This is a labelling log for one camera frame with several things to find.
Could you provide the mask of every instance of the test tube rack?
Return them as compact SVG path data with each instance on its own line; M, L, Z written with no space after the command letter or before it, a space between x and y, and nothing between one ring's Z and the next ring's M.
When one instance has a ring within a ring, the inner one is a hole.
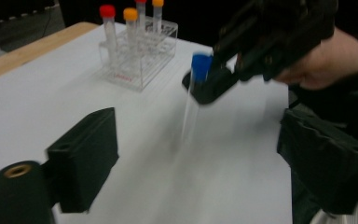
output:
M145 17L145 30L137 30L136 54L129 47L127 31L117 34L117 60L110 63L106 42L101 42L103 78L126 88L142 91L173 58L178 24L161 22L161 33L153 32L153 19Z

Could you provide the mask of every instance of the white table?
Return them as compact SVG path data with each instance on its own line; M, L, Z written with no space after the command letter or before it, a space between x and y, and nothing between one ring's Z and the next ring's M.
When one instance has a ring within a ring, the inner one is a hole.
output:
M139 93L95 75L103 38L99 27L0 76L0 169L43 163L77 122L114 107L120 159L89 213L55 206L58 223L292 223L290 168L276 152L285 86L258 77L238 84L201 109L196 143L179 147L181 80L192 53L210 49L178 40L175 57Z

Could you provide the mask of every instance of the floor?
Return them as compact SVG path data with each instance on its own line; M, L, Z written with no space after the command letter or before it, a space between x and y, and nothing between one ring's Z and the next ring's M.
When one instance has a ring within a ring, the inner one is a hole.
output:
M59 4L43 12L10 18L0 23L0 48L10 52L64 28Z

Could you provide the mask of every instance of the blue cap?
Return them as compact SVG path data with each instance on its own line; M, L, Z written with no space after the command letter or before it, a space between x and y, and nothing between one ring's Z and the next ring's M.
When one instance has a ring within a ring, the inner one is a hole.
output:
M212 55L205 53L194 53L191 62L192 78L195 82L203 82L206 80L209 68L212 63Z

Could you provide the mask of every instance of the human hand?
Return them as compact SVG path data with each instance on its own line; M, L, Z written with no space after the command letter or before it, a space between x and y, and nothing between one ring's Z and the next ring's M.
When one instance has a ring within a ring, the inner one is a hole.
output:
M358 73L358 40L338 28L333 36L284 69L274 79L307 90L321 90Z

